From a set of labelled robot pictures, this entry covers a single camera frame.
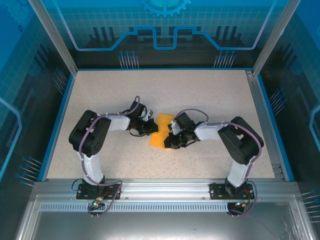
beige tabletop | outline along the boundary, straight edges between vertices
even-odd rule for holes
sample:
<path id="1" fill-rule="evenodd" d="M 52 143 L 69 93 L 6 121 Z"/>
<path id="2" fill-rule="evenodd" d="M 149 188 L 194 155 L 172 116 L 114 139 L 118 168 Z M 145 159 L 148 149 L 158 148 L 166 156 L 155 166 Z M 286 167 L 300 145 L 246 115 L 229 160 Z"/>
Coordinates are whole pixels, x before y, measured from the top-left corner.
<path id="1" fill-rule="evenodd" d="M 118 113 L 128 109 L 135 96 L 159 113 L 176 115 L 186 108 L 201 109 L 209 123 L 243 117 L 260 135 L 261 126 L 244 70 L 111 70 L 79 71 L 63 119 L 48 179 L 82 178 L 80 159 L 68 138 L 85 110 Z M 198 112 L 187 114 L 194 122 L 205 120 Z M 179 150 L 149 146 L 149 136 L 109 131 L 100 151 L 106 178 L 203 179 L 226 178 L 232 159 L 220 140 L 196 142 Z M 267 148 L 249 177 L 274 178 Z"/>

transparent acrylic wall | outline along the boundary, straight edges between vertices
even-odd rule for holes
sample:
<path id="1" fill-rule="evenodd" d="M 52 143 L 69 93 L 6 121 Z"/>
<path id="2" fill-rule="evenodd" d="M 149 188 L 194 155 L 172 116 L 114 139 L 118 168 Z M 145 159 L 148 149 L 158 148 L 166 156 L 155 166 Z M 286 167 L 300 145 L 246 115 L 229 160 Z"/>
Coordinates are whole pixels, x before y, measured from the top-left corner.
<path id="1" fill-rule="evenodd" d="M 13 239 L 70 72 L 28 1 L 0 5 L 0 238 Z"/>
<path id="2" fill-rule="evenodd" d="M 287 202 L 265 202 L 240 218 L 226 212 L 109 212 L 93 219 L 84 212 L 41 212 L 32 240 L 43 239 L 298 240 L 299 235 Z"/>
<path id="3" fill-rule="evenodd" d="M 261 71 L 294 178 L 302 193 L 312 189 L 320 191 L 319 9 L 319 1 L 300 2 Z M 319 215 L 320 208 L 308 210 L 314 217 Z M 319 224 L 315 226 L 320 233 Z"/>
<path id="4" fill-rule="evenodd" d="M 44 0 L 78 68 L 252 68 L 287 0 Z"/>

yellow cloth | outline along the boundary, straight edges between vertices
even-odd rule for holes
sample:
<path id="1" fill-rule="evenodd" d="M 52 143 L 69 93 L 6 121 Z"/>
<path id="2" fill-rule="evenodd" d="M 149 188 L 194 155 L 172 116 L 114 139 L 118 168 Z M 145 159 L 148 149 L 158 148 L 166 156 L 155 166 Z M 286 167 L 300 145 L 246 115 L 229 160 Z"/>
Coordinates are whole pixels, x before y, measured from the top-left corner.
<path id="1" fill-rule="evenodd" d="M 175 118 L 175 116 L 159 113 L 158 117 L 156 118 L 155 123 L 158 125 L 158 132 L 151 135 L 149 145 L 160 148 L 160 149 L 166 149 L 165 148 L 165 139 L 169 136 L 170 129 L 168 128 L 168 125 L 171 123 L 171 121 Z"/>

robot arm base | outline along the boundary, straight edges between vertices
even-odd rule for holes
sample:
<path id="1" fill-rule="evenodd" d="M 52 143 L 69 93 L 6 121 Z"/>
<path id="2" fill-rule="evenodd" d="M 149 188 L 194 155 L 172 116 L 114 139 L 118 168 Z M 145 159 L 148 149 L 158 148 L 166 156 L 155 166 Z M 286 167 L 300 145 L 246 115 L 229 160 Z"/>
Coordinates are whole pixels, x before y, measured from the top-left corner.
<path id="1" fill-rule="evenodd" d="M 249 191 L 250 200 L 255 199 L 253 186 L 244 182 L 241 186 L 235 187 L 225 179 L 224 183 L 212 183 L 209 185 L 211 200 L 247 200 Z"/>
<path id="2" fill-rule="evenodd" d="M 100 182 L 101 184 L 105 183 L 105 177 Z M 104 200 L 112 200 L 114 195 L 117 192 L 119 184 L 114 184 L 112 186 L 97 186 L 91 185 L 90 183 L 86 182 L 84 179 L 82 183 L 79 184 L 76 199 L 79 200 L 94 200 L 97 196 L 103 196 Z M 118 195 L 115 197 L 116 200 L 120 199 L 121 193 L 119 192 Z"/>

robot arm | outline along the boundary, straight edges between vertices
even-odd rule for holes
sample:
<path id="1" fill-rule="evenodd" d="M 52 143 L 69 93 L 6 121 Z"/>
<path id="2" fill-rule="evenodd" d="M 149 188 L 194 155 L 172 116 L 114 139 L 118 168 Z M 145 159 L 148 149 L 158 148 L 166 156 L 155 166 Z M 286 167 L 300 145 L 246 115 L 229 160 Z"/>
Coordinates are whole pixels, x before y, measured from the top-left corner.
<path id="1" fill-rule="evenodd" d="M 233 159 L 224 184 L 225 191 L 232 197 L 245 184 L 251 165 L 264 146 L 262 138 L 239 116 L 226 123 L 195 124 L 183 112 L 168 127 L 171 132 L 164 141 L 166 148 L 179 149 L 198 141 L 222 140 Z"/>
<path id="2" fill-rule="evenodd" d="M 130 109 L 125 110 L 123 113 L 106 113 L 94 125 L 92 131 L 85 138 L 81 147 L 83 156 L 80 156 L 79 147 L 83 138 L 88 131 L 89 126 L 100 115 L 87 110 L 84 112 L 74 129 L 69 136 L 69 142 L 72 144 L 73 149 L 78 152 L 80 159 L 83 159 L 86 174 L 83 180 L 86 184 L 96 186 L 95 183 L 104 183 L 104 174 L 100 167 L 99 151 L 101 150 L 108 131 L 115 130 L 131 130 L 138 131 L 138 136 L 150 135 L 158 131 L 158 126 L 152 118 L 153 112 L 147 111 L 145 105 L 134 101 Z"/>

